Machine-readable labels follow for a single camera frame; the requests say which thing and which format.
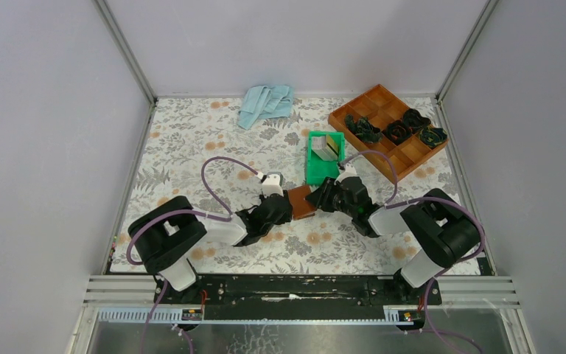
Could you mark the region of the silver credit card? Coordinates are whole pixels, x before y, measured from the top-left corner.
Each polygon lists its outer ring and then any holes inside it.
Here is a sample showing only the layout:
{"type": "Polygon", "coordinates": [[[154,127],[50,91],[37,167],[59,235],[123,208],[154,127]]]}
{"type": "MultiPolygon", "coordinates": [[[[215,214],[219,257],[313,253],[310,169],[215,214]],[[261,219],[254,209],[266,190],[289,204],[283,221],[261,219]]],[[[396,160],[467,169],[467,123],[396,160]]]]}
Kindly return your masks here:
{"type": "Polygon", "coordinates": [[[328,136],[313,136],[311,150],[323,161],[337,161],[338,153],[331,149],[328,138],[328,136]]]}

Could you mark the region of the dark rolled sock left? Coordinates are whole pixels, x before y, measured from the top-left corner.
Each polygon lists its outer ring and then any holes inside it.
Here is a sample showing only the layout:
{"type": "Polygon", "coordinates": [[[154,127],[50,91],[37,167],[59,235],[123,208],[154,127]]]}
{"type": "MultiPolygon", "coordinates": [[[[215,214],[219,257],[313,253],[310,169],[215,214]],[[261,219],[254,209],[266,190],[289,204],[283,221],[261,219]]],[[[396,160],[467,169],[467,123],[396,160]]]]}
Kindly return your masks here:
{"type": "Polygon", "coordinates": [[[347,114],[344,123],[346,128],[363,143],[375,144],[382,138],[382,131],[374,127],[367,117],[355,120],[351,114],[347,114]]]}

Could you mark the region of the light blue cloth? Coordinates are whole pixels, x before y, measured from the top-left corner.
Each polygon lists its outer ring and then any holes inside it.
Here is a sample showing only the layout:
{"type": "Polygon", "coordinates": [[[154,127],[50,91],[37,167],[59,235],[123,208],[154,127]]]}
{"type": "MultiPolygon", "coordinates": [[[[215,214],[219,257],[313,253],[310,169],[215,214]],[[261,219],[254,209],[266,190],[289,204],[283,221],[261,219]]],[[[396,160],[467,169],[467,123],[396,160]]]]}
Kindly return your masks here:
{"type": "Polygon", "coordinates": [[[291,86],[254,86],[240,106],[238,125],[248,130],[258,119],[287,118],[293,108],[295,90],[291,86]]]}

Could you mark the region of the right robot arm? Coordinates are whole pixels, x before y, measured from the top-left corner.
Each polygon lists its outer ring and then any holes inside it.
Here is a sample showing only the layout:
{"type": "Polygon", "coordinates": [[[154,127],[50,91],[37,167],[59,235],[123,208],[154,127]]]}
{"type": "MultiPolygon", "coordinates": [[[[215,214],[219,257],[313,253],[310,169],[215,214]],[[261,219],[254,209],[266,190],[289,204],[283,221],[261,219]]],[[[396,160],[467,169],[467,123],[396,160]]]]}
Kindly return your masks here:
{"type": "Polygon", "coordinates": [[[394,296],[405,304],[418,299],[432,278],[475,257],[486,242],[481,223],[438,188],[420,198],[381,206],[373,202],[360,177],[326,178],[305,200],[323,212],[349,216],[356,230],[368,237],[386,235],[398,216],[421,246],[394,274],[394,296]]]}

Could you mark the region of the orange compartment tray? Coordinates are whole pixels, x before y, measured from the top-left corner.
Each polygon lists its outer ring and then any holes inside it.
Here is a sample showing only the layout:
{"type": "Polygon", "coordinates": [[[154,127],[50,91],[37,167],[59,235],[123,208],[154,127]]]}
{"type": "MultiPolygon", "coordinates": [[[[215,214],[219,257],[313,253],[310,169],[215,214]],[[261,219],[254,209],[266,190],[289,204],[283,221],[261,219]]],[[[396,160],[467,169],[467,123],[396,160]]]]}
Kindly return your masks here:
{"type": "Polygon", "coordinates": [[[375,85],[334,110],[329,124],[390,181],[402,180],[442,150],[450,138],[429,117],[375,85]]]}

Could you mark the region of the green plastic basket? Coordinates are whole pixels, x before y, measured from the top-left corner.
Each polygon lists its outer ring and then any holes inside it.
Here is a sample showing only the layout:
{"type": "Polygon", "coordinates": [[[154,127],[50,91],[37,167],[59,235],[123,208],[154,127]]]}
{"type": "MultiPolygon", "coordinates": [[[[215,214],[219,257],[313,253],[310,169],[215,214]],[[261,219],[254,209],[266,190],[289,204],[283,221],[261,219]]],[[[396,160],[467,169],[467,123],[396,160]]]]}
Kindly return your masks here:
{"type": "Polygon", "coordinates": [[[337,178],[340,174],[338,162],[345,158],[345,136],[337,131],[310,131],[307,138],[307,157],[305,159],[305,182],[308,185],[319,185],[326,177],[337,178]],[[339,155],[335,161],[324,161],[312,150],[314,137],[330,136],[338,146],[339,155]]]}

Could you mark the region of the dark rolled sock right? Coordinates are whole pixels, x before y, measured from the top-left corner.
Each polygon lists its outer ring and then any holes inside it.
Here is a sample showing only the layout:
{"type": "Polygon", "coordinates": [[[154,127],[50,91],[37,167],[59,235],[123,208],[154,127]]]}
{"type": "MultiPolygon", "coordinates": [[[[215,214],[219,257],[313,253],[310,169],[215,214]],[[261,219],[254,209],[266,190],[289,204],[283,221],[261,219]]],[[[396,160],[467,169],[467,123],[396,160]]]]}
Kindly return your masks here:
{"type": "Polygon", "coordinates": [[[443,128],[427,126],[420,130],[418,138],[430,149],[435,149],[448,140],[448,135],[443,128]]]}

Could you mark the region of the brown leather card holder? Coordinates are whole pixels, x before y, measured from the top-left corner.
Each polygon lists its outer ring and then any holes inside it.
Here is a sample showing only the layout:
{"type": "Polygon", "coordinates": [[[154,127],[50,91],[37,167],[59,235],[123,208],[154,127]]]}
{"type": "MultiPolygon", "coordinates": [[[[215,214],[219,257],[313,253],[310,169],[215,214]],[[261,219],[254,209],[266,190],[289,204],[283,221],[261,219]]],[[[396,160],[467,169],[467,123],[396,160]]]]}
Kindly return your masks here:
{"type": "Polygon", "coordinates": [[[292,219],[297,221],[315,215],[317,208],[306,200],[312,192],[310,185],[302,185],[287,191],[289,202],[292,206],[292,219]]]}

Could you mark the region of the dark rolled sock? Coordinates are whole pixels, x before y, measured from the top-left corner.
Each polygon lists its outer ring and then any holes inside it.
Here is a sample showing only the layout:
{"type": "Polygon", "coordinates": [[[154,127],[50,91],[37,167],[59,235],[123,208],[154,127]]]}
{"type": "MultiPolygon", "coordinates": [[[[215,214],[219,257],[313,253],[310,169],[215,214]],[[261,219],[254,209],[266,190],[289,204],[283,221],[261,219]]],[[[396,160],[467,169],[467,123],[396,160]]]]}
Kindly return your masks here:
{"type": "Polygon", "coordinates": [[[418,133],[420,130],[426,128],[431,123],[429,118],[423,117],[418,110],[413,108],[409,108],[404,112],[402,121],[405,127],[408,128],[408,130],[412,134],[418,133]]]}
{"type": "Polygon", "coordinates": [[[347,114],[344,123],[346,128],[363,143],[375,144],[382,138],[382,131],[374,127],[367,117],[355,120],[351,114],[347,114]]]}
{"type": "Polygon", "coordinates": [[[418,138],[430,149],[435,149],[448,140],[448,135],[443,128],[427,126],[420,130],[418,138]]]}
{"type": "Polygon", "coordinates": [[[395,145],[401,145],[413,134],[405,127],[402,120],[395,120],[382,131],[383,135],[395,145]]]}

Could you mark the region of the dark rolled sock top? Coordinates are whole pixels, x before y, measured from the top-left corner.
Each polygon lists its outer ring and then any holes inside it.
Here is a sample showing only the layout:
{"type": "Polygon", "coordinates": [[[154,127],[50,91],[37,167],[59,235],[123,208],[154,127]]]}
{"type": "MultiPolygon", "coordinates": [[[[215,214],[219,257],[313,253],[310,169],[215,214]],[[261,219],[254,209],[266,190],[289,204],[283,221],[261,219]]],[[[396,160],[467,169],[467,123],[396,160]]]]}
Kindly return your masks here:
{"type": "Polygon", "coordinates": [[[418,110],[413,108],[409,108],[404,112],[402,121],[405,127],[408,128],[408,130],[412,134],[418,133],[420,130],[426,128],[431,123],[429,118],[423,117],[418,110]]]}

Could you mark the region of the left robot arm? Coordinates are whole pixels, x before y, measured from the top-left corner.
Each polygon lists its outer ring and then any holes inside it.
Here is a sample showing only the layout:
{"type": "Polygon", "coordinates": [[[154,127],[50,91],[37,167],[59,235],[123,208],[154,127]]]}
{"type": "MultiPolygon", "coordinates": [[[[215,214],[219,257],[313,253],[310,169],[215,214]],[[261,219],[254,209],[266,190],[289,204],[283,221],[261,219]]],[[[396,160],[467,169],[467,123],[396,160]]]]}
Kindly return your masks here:
{"type": "Polygon", "coordinates": [[[250,246],[274,226],[291,222],[293,207],[286,195],[259,199],[256,206],[225,215],[196,209],[185,196],[175,197],[132,222],[127,261],[164,278],[178,301],[192,302],[198,296],[199,284],[188,256],[197,243],[250,246]]]}

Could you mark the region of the dark rolled sock middle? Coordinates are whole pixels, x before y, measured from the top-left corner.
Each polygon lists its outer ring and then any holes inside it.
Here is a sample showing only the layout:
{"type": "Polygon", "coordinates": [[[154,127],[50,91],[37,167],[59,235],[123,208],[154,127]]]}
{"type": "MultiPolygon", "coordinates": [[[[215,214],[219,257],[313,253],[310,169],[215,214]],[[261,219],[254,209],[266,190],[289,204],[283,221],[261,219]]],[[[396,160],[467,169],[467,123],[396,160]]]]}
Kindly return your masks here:
{"type": "Polygon", "coordinates": [[[395,120],[382,131],[383,135],[395,145],[401,145],[413,134],[405,127],[402,120],[395,120]]]}

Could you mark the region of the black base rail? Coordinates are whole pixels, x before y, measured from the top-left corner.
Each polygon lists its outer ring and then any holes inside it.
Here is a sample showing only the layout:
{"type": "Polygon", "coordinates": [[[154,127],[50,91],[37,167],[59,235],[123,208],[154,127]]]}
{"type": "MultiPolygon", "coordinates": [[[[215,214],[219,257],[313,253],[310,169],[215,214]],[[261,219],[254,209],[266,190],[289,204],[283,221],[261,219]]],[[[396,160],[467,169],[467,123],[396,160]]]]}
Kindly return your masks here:
{"type": "Polygon", "coordinates": [[[423,318],[425,305],[442,303],[437,284],[426,291],[369,275],[204,274],[182,291],[156,279],[154,298],[221,321],[384,320],[387,309],[401,308],[398,319],[410,324],[423,318]]]}

